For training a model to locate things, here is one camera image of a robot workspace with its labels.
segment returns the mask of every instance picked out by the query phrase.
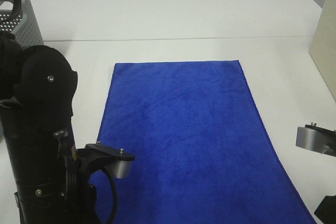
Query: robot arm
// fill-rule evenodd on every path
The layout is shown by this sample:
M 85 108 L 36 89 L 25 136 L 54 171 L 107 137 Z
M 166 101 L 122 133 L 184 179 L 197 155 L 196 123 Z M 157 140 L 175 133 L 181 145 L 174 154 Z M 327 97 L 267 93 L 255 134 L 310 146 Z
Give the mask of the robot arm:
M 336 131 L 317 127 L 316 123 L 298 127 L 296 146 L 336 157 Z M 314 214 L 324 224 L 336 223 L 336 196 L 325 196 Z
M 72 98 L 77 73 L 47 46 L 21 48 L 12 34 L 0 34 L 0 117 L 18 192 L 21 224 L 101 224 L 90 175 L 124 178 L 135 156 L 102 145 L 76 149 Z

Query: gray plastic basket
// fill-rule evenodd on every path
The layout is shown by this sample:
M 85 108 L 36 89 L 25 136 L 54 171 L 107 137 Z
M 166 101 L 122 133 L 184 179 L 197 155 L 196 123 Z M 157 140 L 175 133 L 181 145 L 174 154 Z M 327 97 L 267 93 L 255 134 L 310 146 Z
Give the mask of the gray plastic basket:
M 0 0 L 0 2 L 1 1 L 13 3 L 13 0 Z M 22 8 L 19 16 L 9 22 L 2 23 L 0 25 L 0 30 L 8 31 L 14 34 L 16 36 L 16 41 L 22 47 L 43 45 L 41 32 L 38 28 L 32 4 L 30 3 L 30 0 L 21 1 Z M 11 11 L 12 10 L 0 9 L 0 19 L 3 20 L 8 17 Z

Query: blue microfiber cloth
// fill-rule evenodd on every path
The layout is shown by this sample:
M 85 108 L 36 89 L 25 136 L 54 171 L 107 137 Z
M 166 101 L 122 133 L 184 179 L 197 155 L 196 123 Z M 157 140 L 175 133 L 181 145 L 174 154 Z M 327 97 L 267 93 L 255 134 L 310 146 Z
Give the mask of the blue microfiber cloth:
M 116 179 L 115 224 L 315 223 L 238 61 L 116 64 L 99 139 L 137 156 Z M 110 187 L 100 173 L 91 182 L 104 223 Z

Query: wire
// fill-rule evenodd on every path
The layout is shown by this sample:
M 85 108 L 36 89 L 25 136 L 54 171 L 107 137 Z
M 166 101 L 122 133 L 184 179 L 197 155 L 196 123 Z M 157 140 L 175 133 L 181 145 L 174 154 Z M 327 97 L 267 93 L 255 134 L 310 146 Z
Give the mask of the wire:
M 112 178 L 112 176 L 110 175 L 110 173 L 104 168 L 101 169 L 105 175 L 107 176 L 107 178 L 109 179 L 110 185 L 111 185 L 111 190 L 112 190 L 112 195 L 113 195 L 113 207 L 112 207 L 112 211 L 110 214 L 110 217 L 108 219 L 108 221 L 106 222 L 106 224 L 111 224 L 116 216 L 117 213 L 117 207 L 118 207 L 118 195 L 117 195 L 117 189 L 116 189 L 116 185 L 114 184 L 114 180 Z
M 13 9 L 11 15 L 7 17 L 5 20 L 0 20 L 0 24 L 8 22 L 16 18 L 21 10 L 21 0 L 13 0 Z

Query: screw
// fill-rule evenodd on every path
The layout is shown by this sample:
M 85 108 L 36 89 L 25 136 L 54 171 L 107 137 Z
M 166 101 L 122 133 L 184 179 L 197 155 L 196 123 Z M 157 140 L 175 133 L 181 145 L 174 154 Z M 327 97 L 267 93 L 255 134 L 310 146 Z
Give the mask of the screw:
M 54 132 L 54 137 L 55 138 L 62 138 L 62 137 L 67 137 L 69 135 L 68 130 L 67 129 L 62 129 L 59 131 Z
M 42 195 L 42 191 L 40 189 L 37 189 L 35 191 L 35 195 L 38 196 L 38 197 L 41 196 Z
M 55 77 L 54 77 L 54 76 L 48 76 L 48 77 L 47 77 L 47 80 L 48 80 L 49 82 L 54 82 Z

